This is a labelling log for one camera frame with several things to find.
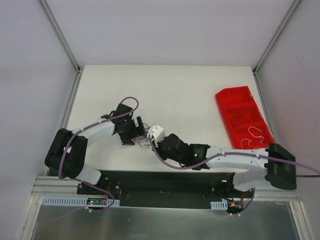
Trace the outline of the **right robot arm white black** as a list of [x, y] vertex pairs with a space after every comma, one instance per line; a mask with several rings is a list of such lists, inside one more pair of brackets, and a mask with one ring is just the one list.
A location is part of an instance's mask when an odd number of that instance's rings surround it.
[[271, 143], [267, 148], [225, 149], [207, 144], [187, 144], [171, 133], [165, 137], [147, 135], [158, 159], [176, 170], [230, 168], [232, 181], [225, 184], [225, 192], [237, 197], [242, 192], [262, 186], [280, 190], [296, 190], [296, 158], [284, 147]]

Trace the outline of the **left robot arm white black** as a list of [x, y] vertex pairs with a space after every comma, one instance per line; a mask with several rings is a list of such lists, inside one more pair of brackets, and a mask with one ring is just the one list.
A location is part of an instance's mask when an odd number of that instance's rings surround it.
[[135, 138], [146, 135], [141, 116], [134, 119], [133, 112], [133, 108], [120, 103], [116, 110], [84, 128], [59, 129], [45, 157], [45, 166], [58, 172], [60, 178], [86, 182], [90, 191], [102, 194], [107, 177], [85, 163], [87, 148], [113, 135], [119, 135], [123, 146], [133, 146]]

